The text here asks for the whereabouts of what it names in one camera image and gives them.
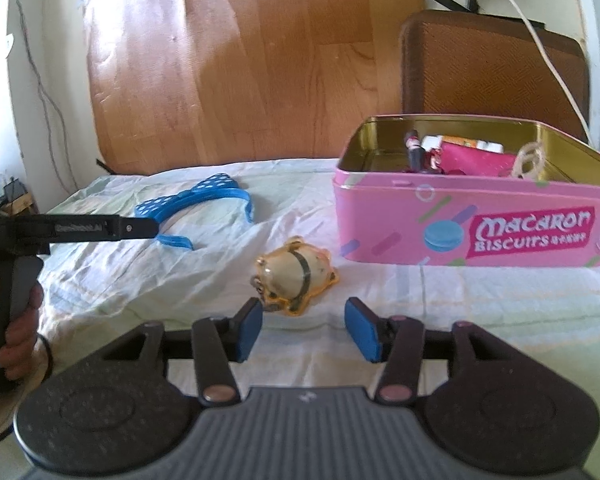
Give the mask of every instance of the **human hand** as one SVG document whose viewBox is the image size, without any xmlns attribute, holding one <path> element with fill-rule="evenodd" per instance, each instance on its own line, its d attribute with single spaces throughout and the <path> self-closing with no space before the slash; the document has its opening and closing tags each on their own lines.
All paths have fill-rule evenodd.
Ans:
<svg viewBox="0 0 600 480">
<path fill-rule="evenodd" d="M 33 369 L 33 349 L 38 339 L 38 309 L 42 305 L 42 286 L 36 283 L 29 294 L 29 304 L 22 315 L 5 332 L 6 344 L 0 348 L 0 368 L 5 377 L 15 381 Z"/>
</svg>

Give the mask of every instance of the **brown suitcase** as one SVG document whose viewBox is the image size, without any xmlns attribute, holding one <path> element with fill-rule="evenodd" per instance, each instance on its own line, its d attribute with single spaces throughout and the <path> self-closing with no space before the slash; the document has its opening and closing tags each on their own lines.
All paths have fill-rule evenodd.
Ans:
<svg viewBox="0 0 600 480">
<path fill-rule="evenodd" d="M 538 36 L 587 118 L 589 70 L 580 45 L 545 30 Z M 480 14 L 423 10 L 407 20 L 402 110 L 530 119 L 587 141 L 525 25 Z"/>
</svg>

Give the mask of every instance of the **wooden board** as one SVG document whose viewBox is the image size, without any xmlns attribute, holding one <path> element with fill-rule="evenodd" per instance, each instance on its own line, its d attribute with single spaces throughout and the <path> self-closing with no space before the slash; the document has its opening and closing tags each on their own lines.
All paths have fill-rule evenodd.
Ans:
<svg viewBox="0 0 600 480">
<path fill-rule="evenodd" d="M 100 150 L 119 173 L 338 156 L 400 111 L 423 0 L 86 0 Z"/>
</svg>

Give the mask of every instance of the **gray ribbed surface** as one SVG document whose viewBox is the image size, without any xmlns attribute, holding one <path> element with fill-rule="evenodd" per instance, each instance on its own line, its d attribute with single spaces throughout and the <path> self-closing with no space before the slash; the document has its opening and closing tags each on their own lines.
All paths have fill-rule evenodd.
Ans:
<svg viewBox="0 0 600 480">
<path fill-rule="evenodd" d="M 31 472 L 27 480 L 61 477 Z M 252 388 L 244 403 L 207 410 L 167 457 L 112 480 L 510 480 L 453 459 L 409 410 L 362 388 Z M 569 472 L 537 480 L 584 480 Z"/>
</svg>

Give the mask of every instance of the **pink pouch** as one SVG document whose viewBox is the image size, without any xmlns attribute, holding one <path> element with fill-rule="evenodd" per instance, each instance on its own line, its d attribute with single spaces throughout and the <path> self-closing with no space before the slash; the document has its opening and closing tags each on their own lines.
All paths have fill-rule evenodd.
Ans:
<svg viewBox="0 0 600 480">
<path fill-rule="evenodd" d="M 440 168 L 445 174 L 509 176 L 516 160 L 515 155 L 508 153 L 492 153 L 451 142 L 443 142 L 440 152 Z"/>
</svg>

